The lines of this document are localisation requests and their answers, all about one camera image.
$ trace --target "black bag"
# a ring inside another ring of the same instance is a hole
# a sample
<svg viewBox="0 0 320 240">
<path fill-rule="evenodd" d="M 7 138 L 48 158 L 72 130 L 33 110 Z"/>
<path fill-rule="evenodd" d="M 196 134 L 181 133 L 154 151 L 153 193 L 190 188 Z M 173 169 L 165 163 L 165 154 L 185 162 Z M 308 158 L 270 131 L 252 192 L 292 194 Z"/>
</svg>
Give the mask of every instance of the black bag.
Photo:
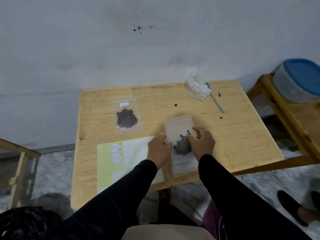
<svg viewBox="0 0 320 240">
<path fill-rule="evenodd" d="M 58 214 L 42 206 L 14 208 L 0 214 L 0 239 L 38 240 L 61 222 Z"/>
</svg>

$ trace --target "black sleeve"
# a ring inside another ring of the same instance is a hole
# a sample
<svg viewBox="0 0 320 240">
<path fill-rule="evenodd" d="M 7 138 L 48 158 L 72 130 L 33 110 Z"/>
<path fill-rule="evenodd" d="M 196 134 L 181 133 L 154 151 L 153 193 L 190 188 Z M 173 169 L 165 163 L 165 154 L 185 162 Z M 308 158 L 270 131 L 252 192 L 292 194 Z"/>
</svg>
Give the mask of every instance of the black sleeve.
<svg viewBox="0 0 320 240">
<path fill-rule="evenodd" d="M 121 239 L 156 173 L 154 162 L 141 161 L 53 229 L 47 239 Z"/>
<path fill-rule="evenodd" d="M 211 155 L 199 161 L 208 189 L 232 239 L 311 239 L 298 226 L 229 173 Z"/>
</svg>

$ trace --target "blue lid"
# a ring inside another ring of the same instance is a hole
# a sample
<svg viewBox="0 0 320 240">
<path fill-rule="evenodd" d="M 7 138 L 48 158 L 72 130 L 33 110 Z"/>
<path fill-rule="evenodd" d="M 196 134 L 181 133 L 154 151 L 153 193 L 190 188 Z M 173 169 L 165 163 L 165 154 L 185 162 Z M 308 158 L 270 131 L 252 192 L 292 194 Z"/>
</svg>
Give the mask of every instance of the blue lid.
<svg viewBox="0 0 320 240">
<path fill-rule="evenodd" d="M 320 96 L 320 66 L 307 59 L 288 59 L 283 66 L 299 87 Z"/>
</svg>

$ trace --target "hand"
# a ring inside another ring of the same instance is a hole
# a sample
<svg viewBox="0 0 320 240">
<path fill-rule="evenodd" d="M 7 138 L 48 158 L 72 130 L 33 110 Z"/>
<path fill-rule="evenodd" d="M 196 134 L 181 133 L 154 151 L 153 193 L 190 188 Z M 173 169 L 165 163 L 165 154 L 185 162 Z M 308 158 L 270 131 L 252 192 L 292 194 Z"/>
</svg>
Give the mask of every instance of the hand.
<svg viewBox="0 0 320 240">
<path fill-rule="evenodd" d="M 197 139 L 191 135 L 186 135 L 190 142 L 192 152 L 195 158 L 199 161 L 200 158 L 205 154 L 210 154 L 214 152 L 214 145 L 216 144 L 214 138 L 210 131 L 205 130 L 202 127 L 192 127 L 198 134 Z"/>
<path fill-rule="evenodd" d="M 157 170 L 165 164 L 171 154 L 172 142 L 164 142 L 163 140 L 166 137 L 166 135 L 154 137 L 148 143 L 148 156 L 146 158 L 155 163 Z"/>
</svg>

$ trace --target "person's left hand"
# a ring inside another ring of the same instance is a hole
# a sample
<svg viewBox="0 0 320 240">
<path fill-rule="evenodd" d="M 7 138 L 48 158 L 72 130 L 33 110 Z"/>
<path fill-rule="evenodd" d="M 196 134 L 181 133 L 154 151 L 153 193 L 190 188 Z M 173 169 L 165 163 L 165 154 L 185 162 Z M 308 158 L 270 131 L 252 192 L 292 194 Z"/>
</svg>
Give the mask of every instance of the person's left hand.
<svg viewBox="0 0 320 240">
<path fill-rule="evenodd" d="M 154 137 L 148 143 L 148 156 L 146 158 L 155 163 L 157 170 L 165 164 L 171 154 L 172 142 L 164 142 L 163 140 L 166 137 L 166 135 Z"/>
</svg>

